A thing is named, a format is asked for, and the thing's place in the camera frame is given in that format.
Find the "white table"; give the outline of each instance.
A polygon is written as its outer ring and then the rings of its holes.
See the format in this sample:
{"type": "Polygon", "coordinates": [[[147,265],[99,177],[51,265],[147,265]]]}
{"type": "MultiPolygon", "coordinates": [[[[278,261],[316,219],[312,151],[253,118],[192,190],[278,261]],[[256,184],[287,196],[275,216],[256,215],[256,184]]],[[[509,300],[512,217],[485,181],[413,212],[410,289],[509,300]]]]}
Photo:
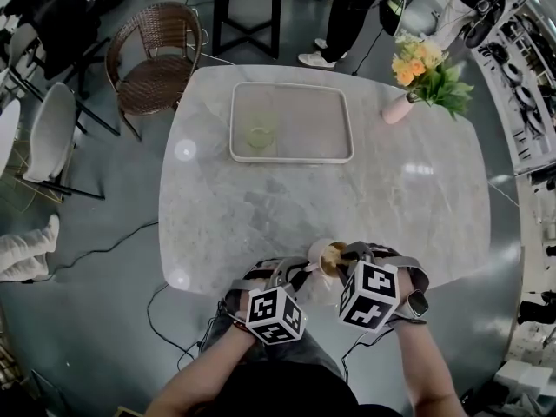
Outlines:
{"type": "Polygon", "coordinates": [[[0,175],[6,169],[10,159],[11,149],[16,138],[17,125],[19,124],[20,112],[21,105],[16,99],[11,101],[0,115],[0,175]]]}
{"type": "Polygon", "coordinates": [[[242,43],[251,43],[259,50],[277,59],[280,53],[280,21],[281,21],[281,0],[272,0],[272,17],[267,22],[259,23],[256,26],[247,27],[238,23],[228,15],[229,0],[215,0],[215,10],[212,26],[212,54],[218,56],[226,50],[234,48],[242,43]],[[245,36],[221,44],[222,25],[227,24],[240,31],[245,36]],[[270,45],[266,45],[252,35],[260,30],[270,28],[270,45]]]}
{"type": "MultiPolygon", "coordinates": [[[[175,114],[162,167],[159,234],[166,281],[220,296],[255,262],[304,256],[319,238],[381,243],[414,256],[431,287],[479,270],[490,244],[490,207],[473,126],[425,104],[387,125],[380,109],[400,93],[315,69],[197,70],[175,114]],[[343,165],[235,162],[228,151],[232,89],[246,81],[341,89],[354,158],[343,165]]],[[[316,276],[305,287],[299,300],[318,303],[337,302],[341,289],[339,283],[325,288],[316,276]]]]}

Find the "flower vase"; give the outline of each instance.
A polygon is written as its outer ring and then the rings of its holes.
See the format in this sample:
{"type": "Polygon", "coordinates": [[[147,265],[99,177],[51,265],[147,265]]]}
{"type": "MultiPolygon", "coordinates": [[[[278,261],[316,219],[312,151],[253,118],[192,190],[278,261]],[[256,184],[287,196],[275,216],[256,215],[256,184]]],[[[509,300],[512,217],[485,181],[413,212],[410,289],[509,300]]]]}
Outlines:
{"type": "Polygon", "coordinates": [[[413,107],[414,102],[411,101],[411,94],[406,93],[394,99],[387,107],[382,109],[382,119],[384,119],[384,122],[393,125],[403,119],[413,107]]]}

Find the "concrete floor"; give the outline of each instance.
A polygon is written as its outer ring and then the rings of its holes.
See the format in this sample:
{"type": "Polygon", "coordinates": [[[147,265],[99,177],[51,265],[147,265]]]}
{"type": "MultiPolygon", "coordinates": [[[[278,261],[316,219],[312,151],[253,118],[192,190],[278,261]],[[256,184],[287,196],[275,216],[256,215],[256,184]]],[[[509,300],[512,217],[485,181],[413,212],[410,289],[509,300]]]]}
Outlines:
{"type": "MultiPolygon", "coordinates": [[[[167,0],[126,0],[103,17],[102,36],[139,9],[167,0]]],[[[189,4],[206,0],[189,0],[189,4]]],[[[230,14],[245,24],[267,18],[269,0],[233,0],[230,14]]],[[[311,50],[325,36],[331,3],[283,0],[281,56],[269,59],[249,45],[222,55],[234,63],[295,65],[299,52],[311,50]]],[[[212,4],[199,6],[202,25],[211,32],[212,4]]],[[[337,71],[351,73],[378,33],[378,14],[365,28],[337,71]]],[[[361,67],[360,76],[394,84],[389,64],[393,40],[383,36],[361,67]]],[[[138,44],[122,55],[140,60],[138,44]]],[[[210,53],[210,45],[205,47],[210,53]]],[[[456,54],[466,60],[465,53],[456,54]]],[[[476,275],[430,292],[428,316],[458,393],[478,387],[497,369],[520,293],[520,217],[506,140],[480,71],[466,62],[463,78],[475,85],[467,118],[476,128],[489,180],[492,236],[487,265],[476,275]]],[[[215,65],[210,58],[202,66],[215,65]]],[[[87,104],[122,130],[119,138],[87,122],[70,168],[71,185],[88,191],[102,188],[105,202],[72,196],[61,205],[38,199],[24,215],[0,203],[0,234],[42,227],[57,209],[62,218],[58,249],[50,269],[155,220],[165,144],[173,113],[136,121],[143,142],[119,126],[116,100],[103,66],[91,69],[87,104]]],[[[180,352],[149,328],[146,307],[163,283],[156,227],[145,229],[109,254],[96,254],[60,270],[49,282],[0,285],[13,345],[25,369],[34,368],[63,390],[76,415],[108,416],[118,405],[143,412],[156,391],[176,372],[180,352]]],[[[155,326],[183,346],[200,339],[215,309],[215,299],[166,289],[155,300],[155,326]]],[[[332,308],[307,308],[308,330],[338,362],[359,335],[336,324],[332,308]]],[[[410,415],[400,356],[393,337],[374,348],[358,349],[348,359],[350,386],[361,403],[380,403],[410,415]]]]}

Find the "hand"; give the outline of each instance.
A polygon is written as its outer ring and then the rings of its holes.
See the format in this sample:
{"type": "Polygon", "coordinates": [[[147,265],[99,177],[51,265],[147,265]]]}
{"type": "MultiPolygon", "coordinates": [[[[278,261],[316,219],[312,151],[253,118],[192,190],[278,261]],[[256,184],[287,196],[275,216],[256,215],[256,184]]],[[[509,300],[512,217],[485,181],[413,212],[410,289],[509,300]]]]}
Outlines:
{"type": "Polygon", "coordinates": [[[400,306],[406,302],[408,296],[415,290],[411,276],[406,268],[398,268],[398,285],[400,287],[400,306]]]}

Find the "wicker chair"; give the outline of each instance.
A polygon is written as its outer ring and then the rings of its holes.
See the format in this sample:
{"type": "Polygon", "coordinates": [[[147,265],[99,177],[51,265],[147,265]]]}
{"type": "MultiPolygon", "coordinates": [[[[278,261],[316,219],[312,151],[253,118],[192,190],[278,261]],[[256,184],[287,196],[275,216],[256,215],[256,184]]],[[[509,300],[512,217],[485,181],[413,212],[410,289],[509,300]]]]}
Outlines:
{"type": "Polygon", "coordinates": [[[145,8],[118,30],[106,54],[106,72],[117,94],[118,112],[138,141],[141,137],[126,114],[151,115],[177,103],[195,71],[201,56],[202,31],[199,19],[188,6],[176,2],[158,3],[145,8]],[[132,32],[139,29],[147,60],[139,63],[121,79],[118,75],[118,57],[122,46],[132,32]],[[187,55],[187,33],[195,39],[193,62],[187,55]],[[181,55],[152,56],[158,48],[174,47],[181,55]]]}

